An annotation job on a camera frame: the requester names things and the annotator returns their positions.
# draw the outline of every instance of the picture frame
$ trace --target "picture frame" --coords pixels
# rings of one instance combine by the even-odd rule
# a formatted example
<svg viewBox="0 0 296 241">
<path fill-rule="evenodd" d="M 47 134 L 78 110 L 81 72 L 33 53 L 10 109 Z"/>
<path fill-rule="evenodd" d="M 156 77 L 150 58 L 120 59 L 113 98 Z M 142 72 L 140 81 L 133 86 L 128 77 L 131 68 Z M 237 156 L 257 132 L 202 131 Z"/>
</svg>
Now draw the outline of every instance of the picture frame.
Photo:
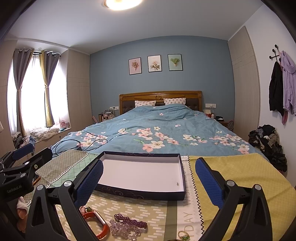
<svg viewBox="0 0 296 241">
<path fill-rule="evenodd" d="M 132 58 L 128 60 L 129 74 L 141 74 L 142 73 L 142 63 L 141 58 Z"/>
<path fill-rule="evenodd" d="M 169 71 L 183 71 L 181 54 L 168 54 Z"/>
<path fill-rule="evenodd" d="M 161 72 L 161 56 L 160 55 L 153 55 L 148 56 L 148 72 Z"/>
</svg>

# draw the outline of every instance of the zigzag trim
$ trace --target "zigzag trim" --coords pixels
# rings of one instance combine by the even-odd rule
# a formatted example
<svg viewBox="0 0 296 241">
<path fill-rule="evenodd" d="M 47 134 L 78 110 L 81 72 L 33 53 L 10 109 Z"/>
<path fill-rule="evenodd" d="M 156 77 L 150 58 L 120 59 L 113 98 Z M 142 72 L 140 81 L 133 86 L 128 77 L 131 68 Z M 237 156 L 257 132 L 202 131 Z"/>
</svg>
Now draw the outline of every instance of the zigzag trim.
<svg viewBox="0 0 296 241">
<path fill-rule="evenodd" d="M 204 230 L 204 221 L 203 221 L 203 218 L 202 218 L 202 212 L 201 212 L 201 209 L 200 209 L 200 200 L 199 200 L 199 197 L 198 197 L 198 194 L 197 194 L 197 190 L 196 190 L 196 186 L 195 186 L 195 182 L 194 182 L 194 178 L 193 178 L 193 173 L 192 173 L 192 168 L 191 168 L 191 165 L 190 165 L 190 160 L 189 160 L 189 157 L 188 157 L 188 165 L 189 165 L 189 169 L 190 169 L 190 175 L 191 175 L 191 179 L 192 179 L 192 182 L 193 182 L 193 186 L 194 186 L 194 191 L 195 191 L 195 195 L 196 195 L 196 200 L 197 200 L 197 206 L 198 206 L 198 212 L 200 213 L 200 219 L 201 219 L 201 226 L 202 226 L 202 234 L 205 232 Z"/>
<path fill-rule="evenodd" d="M 57 176 L 55 179 L 53 179 L 51 182 L 49 182 L 49 184 L 45 187 L 45 188 L 49 188 L 50 185 L 52 183 L 54 183 L 55 181 L 59 180 L 60 177 L 62 175 L 64 175 L 65 173 L 67 173 L 72 167 L 74 167 L 76 164 L 78 164 L 79 162 L 81 162 L 84 158 L 86 158 L 87 156 L 89 155 L 89 153 L 86 153 L 83 157 L 81 157 L 77 162 L 75 162 L 74 164 L 72 164 L 70 167 L 68 167 L 65 171 L 63 171 L 59 176 Z M 27 202 L 27 206 L 30 206 L 31 205 L 31 202 L 32 202 L 33 198 Z"/>
</svg>

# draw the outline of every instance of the floral pillowcase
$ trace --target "floral pillowcase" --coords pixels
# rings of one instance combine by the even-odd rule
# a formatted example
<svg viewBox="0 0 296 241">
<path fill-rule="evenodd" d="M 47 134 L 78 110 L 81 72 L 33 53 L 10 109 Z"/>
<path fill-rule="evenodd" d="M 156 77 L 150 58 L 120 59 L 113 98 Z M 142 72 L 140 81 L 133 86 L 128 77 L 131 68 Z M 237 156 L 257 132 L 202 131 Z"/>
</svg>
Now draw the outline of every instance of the floral pillowcase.
<svg viewBox="0 0 296 241">
<path fill-rule="evenodd" d="M 142 105 L 149 105 L 149 106 L 155 106 L 156 100 L 154 101 L 139 101 L 135 100 L 135 107 L 139 107 Z"/>
<path fill-rule="evenodd" d="M 163 99 L 165 105 L 168 104 L 186 104 L 186 98 Z"/>
</svg>

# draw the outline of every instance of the ring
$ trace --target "ring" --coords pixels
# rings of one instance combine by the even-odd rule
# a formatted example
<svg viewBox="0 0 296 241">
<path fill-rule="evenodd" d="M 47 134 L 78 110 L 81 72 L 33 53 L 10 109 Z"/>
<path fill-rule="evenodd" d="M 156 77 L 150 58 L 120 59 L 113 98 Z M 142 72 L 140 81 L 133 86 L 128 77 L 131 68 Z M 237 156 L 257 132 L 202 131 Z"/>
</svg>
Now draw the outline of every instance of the ring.
<svg viewBox="0 0 296 241">
<path fill-rule="evenodd" d="M 187 232 L 183 231 L 183 230 L 181 230 L 181 231 L 178 232 L 178 237 L 179 237 L 180 239 L 184 240 L 184 241 L 186 241 L 187 239 L 190 238 L 189 234 L 188 234 Z"/>
<path fill-rule="evenodd" d="M 100 234 L 96 235 L 96 237 L 98 239 L 102 239 L 103 237 L 105 237 L 108 234 L 110 228 L 109 228 L 108 224 L 105 222 L 105 220 L 102 218 L 102 216 L 97 211 L 88 212 L 88 213 L 83 214 L 82 216 L 84 217 L 85 220 L 88 218 L 91 218 L 91 217 L 96 217 L 98 219 L 98 221 L 103 225 L 103 231 Z"/>
</svg>

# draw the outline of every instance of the window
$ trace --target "window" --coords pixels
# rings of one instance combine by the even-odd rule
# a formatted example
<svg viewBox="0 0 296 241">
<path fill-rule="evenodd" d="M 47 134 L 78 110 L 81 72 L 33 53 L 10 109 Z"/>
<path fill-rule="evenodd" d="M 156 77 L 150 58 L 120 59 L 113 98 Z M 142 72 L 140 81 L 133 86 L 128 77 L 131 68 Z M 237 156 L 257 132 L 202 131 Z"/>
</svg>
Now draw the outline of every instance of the window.
<svg viewBox="0 0 296 241">
<path fill-rule="evenodd" d="M 38 55 L 33 55 L 26 70 L 21 89 L 21 112 L 26 135 L 32 130 L 46 127 L 44 108 L 44 81 Z M 17 131 L 16 87 L 11 64 L 8 87 L 7 108 L 11 133 Z M 58 62 L 49 85 L 49 98 L 55 126 L 68 116 L 66 77 Z"/>
</svg>

